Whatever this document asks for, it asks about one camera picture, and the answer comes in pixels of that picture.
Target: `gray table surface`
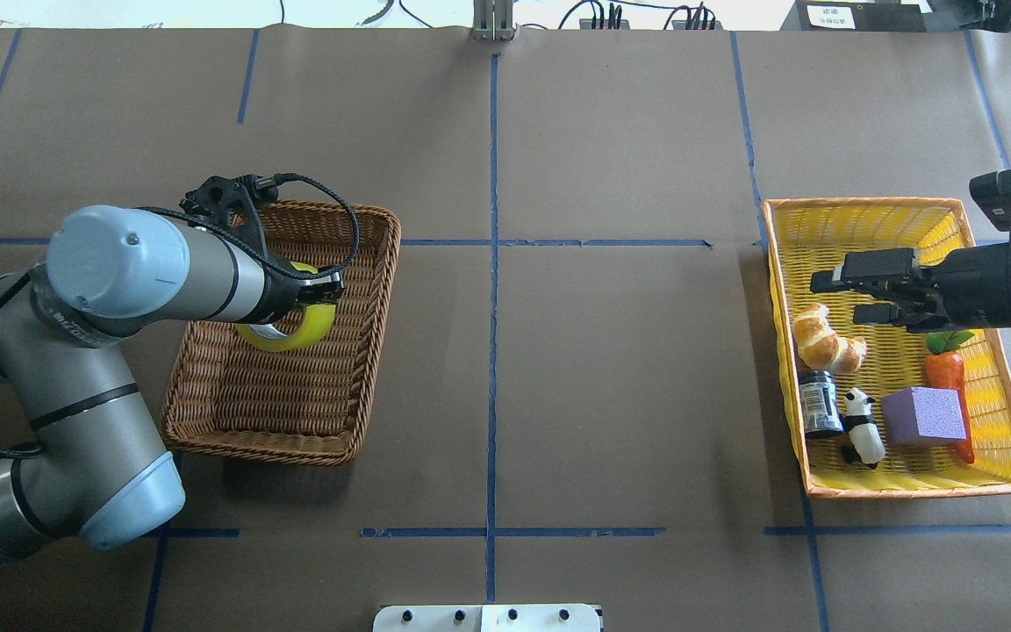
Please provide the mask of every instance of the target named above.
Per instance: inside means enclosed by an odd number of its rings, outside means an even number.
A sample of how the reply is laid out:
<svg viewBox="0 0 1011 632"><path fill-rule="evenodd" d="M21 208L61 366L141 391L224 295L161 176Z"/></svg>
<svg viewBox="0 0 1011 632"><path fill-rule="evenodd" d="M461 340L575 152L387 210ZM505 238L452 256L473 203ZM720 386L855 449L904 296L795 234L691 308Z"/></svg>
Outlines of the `gray table surface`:
<svg viewBox="0 0 1011 632"><path fill-rule="evenodd" d="M185 456L165 536L0 571L0 629L486 601L602 604L607 629L1011 629L1011 496L803 499L755 220L759 196L976 216L968 180L1004 167L1011 36L0 29L0 273L81 205L217 173L308 173L405 239L352 465ZM181 333L125 345L155 412ZM0 388L0 443L25 433Z"/></svg>

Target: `panda figurine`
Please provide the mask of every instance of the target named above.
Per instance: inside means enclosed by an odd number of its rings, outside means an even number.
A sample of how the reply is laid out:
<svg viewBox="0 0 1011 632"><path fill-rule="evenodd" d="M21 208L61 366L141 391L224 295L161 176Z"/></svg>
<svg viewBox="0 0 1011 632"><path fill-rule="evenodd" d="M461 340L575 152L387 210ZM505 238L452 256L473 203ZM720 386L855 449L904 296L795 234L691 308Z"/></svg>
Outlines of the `panda figurine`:
<svg viewBox="0 0 1011 632"><path fill-rule="evenodd" d="M871 404L876 403L872 396L865 391L853 387L845 393L845 410L847 415L841 418L841 425L848 433L853 445L841 448L841 455L849 463L862 462L876 469L876 464L884 457L884 441L880 439L880 431L876 428L875 417L871 416Z"/></svg>

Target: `purple block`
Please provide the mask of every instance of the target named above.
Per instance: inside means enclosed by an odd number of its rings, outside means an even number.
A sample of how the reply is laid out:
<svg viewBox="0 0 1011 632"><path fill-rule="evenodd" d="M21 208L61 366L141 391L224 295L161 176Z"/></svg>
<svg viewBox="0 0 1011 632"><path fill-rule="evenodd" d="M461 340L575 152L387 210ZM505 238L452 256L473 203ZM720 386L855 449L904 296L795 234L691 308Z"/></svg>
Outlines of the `purple block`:
<svg viewBox="0 0 1011 632"><path fill-rule="evenodd" d="M888 443L947 445L967 439L958 391L914 385L880 400Z"/></svg>

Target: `can label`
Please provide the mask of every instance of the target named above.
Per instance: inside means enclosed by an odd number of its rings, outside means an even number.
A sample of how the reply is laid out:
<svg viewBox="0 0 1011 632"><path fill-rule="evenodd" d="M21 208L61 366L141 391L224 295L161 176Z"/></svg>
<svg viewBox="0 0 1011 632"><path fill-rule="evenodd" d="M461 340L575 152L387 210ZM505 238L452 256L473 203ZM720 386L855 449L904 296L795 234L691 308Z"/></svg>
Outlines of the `can label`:
<svg viewBox="0 0 1011 632"><path fill-rule="evenodd" d="M837 414L837 390L831 383L804 383L799 387L802 395L802 424L807 432L841 432L841 419Z"/></svg>

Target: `white bracket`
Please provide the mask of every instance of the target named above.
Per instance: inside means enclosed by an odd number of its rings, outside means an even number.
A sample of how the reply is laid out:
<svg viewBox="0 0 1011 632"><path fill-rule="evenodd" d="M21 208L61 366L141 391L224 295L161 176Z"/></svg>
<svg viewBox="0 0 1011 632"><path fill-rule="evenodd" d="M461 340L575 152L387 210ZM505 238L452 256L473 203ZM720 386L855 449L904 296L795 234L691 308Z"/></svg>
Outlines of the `white bracket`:
<svg viewBox="0 0 1011 632"><path fill-rule="evenodd" d="M373 632L603 632L601 613L586 604L386 607Z"/></svg>
<svg viewBox="0 0 1011 632"><path fill-rule="evenodd" d="M514 0L474 0L470 36L485 41L514 39Z"/></svg>

